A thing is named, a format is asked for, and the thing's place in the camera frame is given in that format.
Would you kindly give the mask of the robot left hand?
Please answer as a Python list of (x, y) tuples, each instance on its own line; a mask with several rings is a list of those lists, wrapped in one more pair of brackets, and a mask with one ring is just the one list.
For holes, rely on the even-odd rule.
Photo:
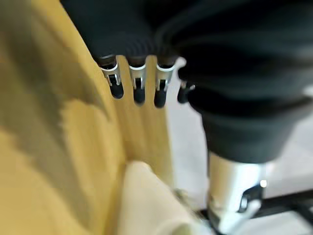
[(64, 0), (66, 13), (111, 93), (115, 67), (157, 58), (154, 103), (163, 107), (178, 58), (178, 100), (202, 117), (209, 155), (207, 215), (233, 234), (260, 209), (261, 181), (295, 125), (313, 110), (310, 0)]

